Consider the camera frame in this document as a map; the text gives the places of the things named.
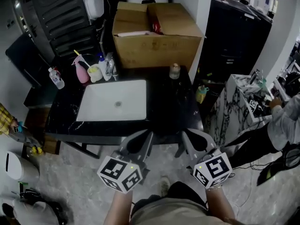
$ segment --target faucet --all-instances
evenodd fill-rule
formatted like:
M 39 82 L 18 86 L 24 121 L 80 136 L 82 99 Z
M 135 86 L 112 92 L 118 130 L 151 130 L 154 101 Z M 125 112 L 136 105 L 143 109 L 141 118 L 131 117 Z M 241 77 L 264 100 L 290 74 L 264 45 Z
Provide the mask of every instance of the faucet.
M 262 72 L 260 71 L 260 70 L 255 70 L 254 72 L 253 72 L 253 74 L 252 74 L 252 76 L 251 76 L 251 79 L 250 79 L 250 81 L 249 81 L 249 84 L 252 84 L 254 81 L 255 81 L 255 79 L 258 79 L 258 82 L 259 83 L 261 83 L 261 84 L 263 84 L 264 83 L 264 78 L 263 78 L 263 74 L 262 74 Z
M 114 59 L 113 59 L 113 52 L 109 52 L 105 58 L 105 61 L 107 62 L 106 64 L 106 75 L 107 76 L 113 76 L 113 78 L 115 79 L 115 81 L 118 80 L 118 73 L 117 73 L 117 69 L 116 69 L 116 66 L 115 66 L 115 62 L 114 62 Z

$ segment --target tiled floor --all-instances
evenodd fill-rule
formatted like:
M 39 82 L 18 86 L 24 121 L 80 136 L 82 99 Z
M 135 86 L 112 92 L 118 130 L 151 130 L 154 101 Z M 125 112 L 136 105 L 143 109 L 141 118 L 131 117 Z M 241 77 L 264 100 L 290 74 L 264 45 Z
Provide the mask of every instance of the tiled floor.
M 115 149 L 114 146 L 90 146 L 91 151 L 101 154 L 97 160 L 62 144 L 59 156 L 46 154 L 34 158 L 33 162 L 40 169 L 40 180 L 34 187 L 45 198 L 63 205 L 69 224 L 100 225 L 114 191 L 103 185 L 96 172 L 104 157 Z M 185 182 L 206 200 L 201 184 L 185 169 L 186 155 L 174 158 L 176 149 L 175 144 L 152 148 L 146 160 L 150 173 L 144 185 L 134 189 L 134 202 L 157 194 L 157 182 L 163 175 L 171 182 Z M 268 155 L 256 164 L 268 163 L 278 156 L 279 153 Z M 280 172 L 259 187 L 256 186 L 259 171 L 248 168 L 234 170 L 234 173 L 235 176 L 223 184 L 224 191 L 238 220 L 245 224 L 283 225 L 300 205 L 300 166 Z

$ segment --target cardboard box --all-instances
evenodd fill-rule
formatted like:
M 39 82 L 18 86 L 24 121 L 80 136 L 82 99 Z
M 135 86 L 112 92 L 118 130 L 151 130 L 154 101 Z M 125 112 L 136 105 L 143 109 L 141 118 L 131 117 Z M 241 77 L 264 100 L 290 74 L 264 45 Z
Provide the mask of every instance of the cardboard box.
M 157 17 L 163 35 L 150 33 L 133 36 L 135 32 L 151 31 L 152 16 Z M 124 33 L 130 36 L 121 37 Z M 193 18 L 179 3 L 119 2 L 112 35 L 124 68 L 178 63 L 189 70 L 203 38 Z

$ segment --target pink spray bottle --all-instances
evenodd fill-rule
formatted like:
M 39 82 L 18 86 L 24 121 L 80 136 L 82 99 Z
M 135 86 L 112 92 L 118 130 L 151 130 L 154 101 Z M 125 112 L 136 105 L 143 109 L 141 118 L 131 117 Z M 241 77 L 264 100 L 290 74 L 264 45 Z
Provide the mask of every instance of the pink spray bottle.
M 90 76 L 89 76 L 87 70 L 85 70 L 85 68 L 79 64 L 79 61 L 82 61 L 85 64 L 87 64 L 87 62 L 84 60 L 84 58 L 82 57 L 82 55 L 79 55 L 77 58 L 75 58 L 75 60 L 73 61 L 72 65 L 75 64 L 75 66 L 76 66 L 76 74 L 77 74 L 78 80 L 81 83 L 86 83 L 87 81 L 90 80 Z

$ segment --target white bucket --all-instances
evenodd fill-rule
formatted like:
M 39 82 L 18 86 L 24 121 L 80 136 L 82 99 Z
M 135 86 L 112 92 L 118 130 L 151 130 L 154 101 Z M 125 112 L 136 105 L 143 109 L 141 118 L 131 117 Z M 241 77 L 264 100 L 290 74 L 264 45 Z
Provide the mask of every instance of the white bucket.
M 29 161 L 12 152 L 7 152 L 5 169 L 7 175 L 16 181 L 35 183 L 39 179 L 38 169 Z

